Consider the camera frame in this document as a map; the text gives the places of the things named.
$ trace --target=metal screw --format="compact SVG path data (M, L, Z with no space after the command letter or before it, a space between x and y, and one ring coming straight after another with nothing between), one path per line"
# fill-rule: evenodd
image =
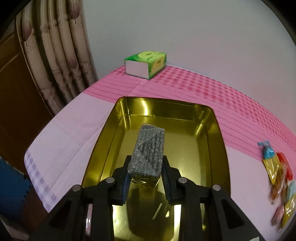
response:
M74 192L77 192L77 191L79 191L80 189L81 189L81 186L78 185L78 184L76 184L76 185L74 185L74 186L72 187L72 190L73 190Z
M186 179L185 177L180 177L180 178L178 179L178 181L179 181L180 183L186 183L186 182L187 182L187 179Z
M220 190L221 190L221 187L220 187L219 185L217 185L217 184L214 184L214 185L212 186L212 188L213 188L215 191L220 191Z
M107 179L106 179L106 182L107 183L113 183L115 181L115 179L113 178L113 177L108 177Z

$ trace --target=gold metal tray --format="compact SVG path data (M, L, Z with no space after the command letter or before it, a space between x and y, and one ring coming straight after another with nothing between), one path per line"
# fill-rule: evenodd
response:
M164 155L182 176L207 187L219 184L230 194L228 160L214 111L183 101L139 97L122 97L115 103L93 149L83 187L96 185L123 165L142 123L165 129ZM178 240L180 211L180 205L168 204L161 179L153 189L131 183L126 204L113 206L115 239Z

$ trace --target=white wall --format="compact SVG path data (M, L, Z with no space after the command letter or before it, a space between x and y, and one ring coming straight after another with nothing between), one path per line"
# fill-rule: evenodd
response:
M101 78L144 51L223 82L265 106L296 134L296 47L260 0L83 0Z

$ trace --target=table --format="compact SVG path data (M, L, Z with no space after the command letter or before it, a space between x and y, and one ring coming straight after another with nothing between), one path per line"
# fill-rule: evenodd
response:
M82 178L94 144L116 100L122 96L170 98L210 106L229 160L231 197L266 240L277 240L270 224L277 204L268 201L269 177L258 141L269 140L296 171L296 136L272 113L235 89L206 76L167 66L151 80L125 74L124 66L71 101L41 131L25 154L25 166L49 212Z

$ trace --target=wooden door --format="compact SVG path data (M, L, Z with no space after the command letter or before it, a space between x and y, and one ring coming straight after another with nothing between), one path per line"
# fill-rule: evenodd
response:
M26 173L24 154L51 119L14 30L0 42L0 156Z

